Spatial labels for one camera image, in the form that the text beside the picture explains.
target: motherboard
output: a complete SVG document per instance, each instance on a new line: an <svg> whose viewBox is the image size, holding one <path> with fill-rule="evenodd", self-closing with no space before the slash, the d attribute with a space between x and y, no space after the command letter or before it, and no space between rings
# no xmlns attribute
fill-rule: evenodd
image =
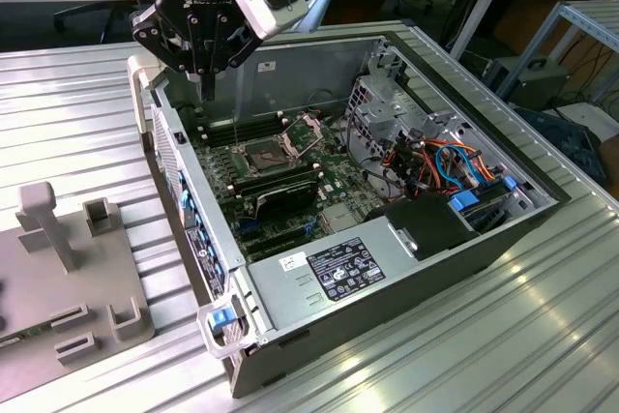
<svg viewBox="0 0 619 413"><path fill-rule="evenodd" d="M280 113L193 140L249 261L352 227L392 194L388 188L377 191L350 160L339 120L333 120L319 111Z"/></svg>

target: open computer chassis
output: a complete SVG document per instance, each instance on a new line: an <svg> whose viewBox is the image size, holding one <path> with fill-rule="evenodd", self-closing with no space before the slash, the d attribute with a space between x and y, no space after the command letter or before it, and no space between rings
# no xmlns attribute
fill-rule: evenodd
<svg viewBox="0 0 619 413"><path fill-rule="evenodd" d="M198 325L209 351L223 359L235 398L282 379L484 270L569 200L395 34L283 37L258 49L238 71L227 72L218 83L218 100L207 106L194 99L184 78L165 72L150 92L154 129L142 134L148 163L200 305ZM305 65L299 66L304 57ZM334 67L330 61L338 62L335 73L323 70ZM406 87L411 76L430 83L450 110L428 108L424 99ZM381 94L380 82L385 78L391 90ZM378 83L375 88L373 80ZM304 85L313 87L299 89ZM325 91L331 87L337 90ZM310 92L310 97L295 99L295 93L300 96L301 92L304 96ZM325 92L330 99L321 106L323 102L314 96ZM368 116L361 108L371 99L388 105L389 114ZM292 101L296 103L280 104ZM331 117L329 124L334 124L336 115L355 124L337 123L339 137L328 136L320 113ZM246 126L252 121L253 126ZM273 129L274 122L280 125L278 129ZM448 189L439 190L440 179L433 180L431 173L423 171L419 176L415 171L415 179L410 176L404 184L398 173L408 176L415 164L401 156L402 148L425 151L421 142L430 144L436 139L424 131L436 128L441 131L433 137L443 134L454 143L459 140L461 146L466 137L458 138L467 131L480 150L444 151L454 152L447 169L453 165L457 178L456 182L443 180ZM309 135L295 136L300 130ZM295 151L301 155L294 157ZM320 162L301 162L303 152L314 153ZM482 153L486 164L475 160ZM445 166L444 155L432 156ZM365 160L368 166L360 167ZM385 162L394 166L385 166ZM290 170L286 176L299 175L301 182L244 198L244 192L251 192L256 184L263 186L265 179L280 179L278 173L285 169ZM368 176L369 171L391 182ZM479 177L482 172L488 173L484 179ZM260 176L266 177L255 181ZM502 214L507 218L496 218L485 209L490 185L500 192L490 195L487 205L504 202ZM468 194L457 196L459 192L473 193L472 203L468 203ZM300 207L281 208L282 203L290 206L295 199ZM479 217L467 217L467 209L480 207L487 213L481 222ZM301 214L297 208L306 210ZM260 225L291 216L283 234L279 224ZM245 240L244 234L256 229L257 238ZM378 271L366 270L355 284L354 275L363 270L357 267L355 271L354 263L368 266L367 256ZM330 268L329 260L342 264L346 274ZM329 282L321 281L325 271ZM345 288L346 280L337 280L342 276L350 283Z"/></svg>

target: sticker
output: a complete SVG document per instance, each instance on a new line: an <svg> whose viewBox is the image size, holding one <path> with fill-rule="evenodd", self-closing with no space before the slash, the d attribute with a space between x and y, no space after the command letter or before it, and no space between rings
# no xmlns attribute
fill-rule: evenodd
<svg viewBox="0 0 619 413"><path fill-rule="evenodd" d="M217 263L215 251L213 251L211 246L204 244L202 237L200 237L200 230L198 227L187 229L185 234L187 235L193 254L197 258L202 275L206 279L211 292L216 297L220 297L223 294L223 283L225 281L225 276L221 272L221 265Z"/></svg>
<svg viewBox="0 0 619 413"><path fill-rule="evenodd" d="M306 260L306 253L304 251L297 251L292 255L280 258L281 268L286 272L307 264L308 261Z"/></svg>
<svg viewBox="0 0 619 413"><path fill-rule="evenodd" d="M274 72L275 71L275 64L276 64L276 62L262 62L262 63L258 63L258 72L259 73Z"/></svg>
<svg viewBox="0 0 619 413"><path fill-rule="evenodd" d="M307 258L311 270L329 297L338 301L385 279L360 238L315 253Z"/></svg>

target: blue cable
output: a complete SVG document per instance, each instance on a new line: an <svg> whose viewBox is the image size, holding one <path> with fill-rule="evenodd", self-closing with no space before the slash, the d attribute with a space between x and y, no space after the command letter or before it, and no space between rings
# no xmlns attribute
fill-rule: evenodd
<svg viewBox="0 0 619 413"><path fill-rule="evenodd" d="M484 184L486 182L486 179L477 170L475 165L470 161L470 159L468 158L468 155L466 154L466 152L464 152L462 149L460 149L459 147L456 147L454 145L445 145L445 146L441 147L440 149L438 149L436 151L436 157L435 157L436 168L438 169L438 172L440 173L440 175L443 176L446 180L454 183L456 186L458 186L460 188L461 191L464 189L464 186L462 185L462 183L458 179L452 178L451 176L449 176L443 170L443 163L441 162L441 151L443 149L451 149L451 150L454 150L456 153L458 153L464 159L464 161L466 162L466 165L468 166L468 169L471 171L473 176L475 176L475 179L477 179L477 181L480 184Z"/></svg>
<svg viewBox="0 0 619 413"><path fill-rule="evenodd" d="M317 224L318 224L318 217L315 217L312 221L306 223L305 225L306 236L311 235L311 233L313 232L313 229L316 227Z"/></svg>

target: electronic equipment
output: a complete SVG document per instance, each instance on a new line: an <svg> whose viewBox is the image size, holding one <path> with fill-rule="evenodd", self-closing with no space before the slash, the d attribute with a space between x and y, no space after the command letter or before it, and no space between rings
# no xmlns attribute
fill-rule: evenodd
<svg viewBox="0 0 619 413"><path fill-rule="evenodd" d="M154 0L132 18L133 37L212 100L215 76L240 66L262 41L298 24L315 29L329 0ZM299 23L313 9L312 23Z"/></svg>
<svg viewBox="0 0 619 413"><path fill-rule="evenodd" d="M496 92L517 62L517 56L492 60L484 71L482 83ZM545 55L536 54L505 96L505 102L531 110L547 109L548 102L560 93L569 78L565 67Z"/></svg>
<svg viewBox="0 0 619 413"><path fill-rule="evenodd" d="M235 398L483 270L569 200L396 35L295 36L220 76L214 103L151 76L147 160Z"/></svg>

